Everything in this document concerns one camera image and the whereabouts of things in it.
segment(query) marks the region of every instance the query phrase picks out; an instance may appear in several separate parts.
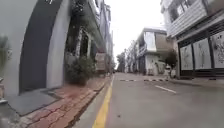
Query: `road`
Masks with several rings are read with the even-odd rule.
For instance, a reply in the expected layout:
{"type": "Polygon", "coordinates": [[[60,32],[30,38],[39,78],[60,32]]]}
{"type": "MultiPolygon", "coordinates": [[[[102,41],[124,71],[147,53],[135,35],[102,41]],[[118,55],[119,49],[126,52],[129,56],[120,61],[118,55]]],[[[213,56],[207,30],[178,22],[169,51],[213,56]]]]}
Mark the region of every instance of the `road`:
{"type": "Polygon", "coordinates": [[[115,74],[73,128],[224,127],[223,89],[145,78],[115,74]]]}

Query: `brick sidewalk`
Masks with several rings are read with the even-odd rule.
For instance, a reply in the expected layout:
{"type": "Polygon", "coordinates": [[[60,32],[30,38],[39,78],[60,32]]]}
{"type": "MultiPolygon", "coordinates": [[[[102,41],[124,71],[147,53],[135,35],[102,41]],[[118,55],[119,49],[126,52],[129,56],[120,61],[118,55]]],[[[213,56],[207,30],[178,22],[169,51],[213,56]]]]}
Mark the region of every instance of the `brick sidewalk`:
{"type": "Polygon", "coordinates": [[[65,85],[54,90],[62,99],[20,119],[21,128],[65,128],[75,123],[110,78],[94,78],[85,87],[65,85]]]}

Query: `sky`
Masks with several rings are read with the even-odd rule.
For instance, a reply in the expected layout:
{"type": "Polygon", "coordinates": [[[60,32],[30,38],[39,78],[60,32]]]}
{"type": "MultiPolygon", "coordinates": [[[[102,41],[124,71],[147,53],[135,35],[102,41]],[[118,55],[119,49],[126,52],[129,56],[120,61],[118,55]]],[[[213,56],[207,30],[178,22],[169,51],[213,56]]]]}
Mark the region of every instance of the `sky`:
{"type": "Polygon", "coordinates": [[[164,29],[161,0],[105,0],[111,6],[114,59],[136,40],[144,27],[164,29]]]}

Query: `sidewalk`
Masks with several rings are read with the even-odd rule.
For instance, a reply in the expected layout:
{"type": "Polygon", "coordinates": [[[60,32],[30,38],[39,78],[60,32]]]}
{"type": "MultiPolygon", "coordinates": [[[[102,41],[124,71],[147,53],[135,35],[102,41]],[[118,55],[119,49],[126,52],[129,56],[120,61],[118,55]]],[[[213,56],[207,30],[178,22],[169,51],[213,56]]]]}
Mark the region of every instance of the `sidewalk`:
{"type": "Polygon", "coordinates": [[[20,128],[65,128],[73,125],[92,99],[109,82],[110,78],[94,78],[84,87],[65,85],[53,90],[61,99],[49,106],[21,117],[20,128]]]}
{"type": "Polygon", "coordinates": [[[169,82],[174,84],[184,84],[184,85],[191,85],[191,86],[224,88],[224,79],[217,79],[217,80],[209,80],[205,78],[195,78],[192,80],[169,79],[169,82]]]}

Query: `balcony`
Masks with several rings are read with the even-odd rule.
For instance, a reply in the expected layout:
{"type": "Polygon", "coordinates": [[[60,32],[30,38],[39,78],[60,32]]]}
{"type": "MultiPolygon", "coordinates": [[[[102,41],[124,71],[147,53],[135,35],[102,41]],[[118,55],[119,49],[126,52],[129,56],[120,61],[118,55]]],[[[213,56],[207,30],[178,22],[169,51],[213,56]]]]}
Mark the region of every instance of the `balcony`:
{"type": "Polygon", "coordinates": [[[192,27],[207,16],[202,0],[196,0],[187,11],[181,14],[175,21],[168,24],[168,36],[176,36],[184,30],[192,27]]]}

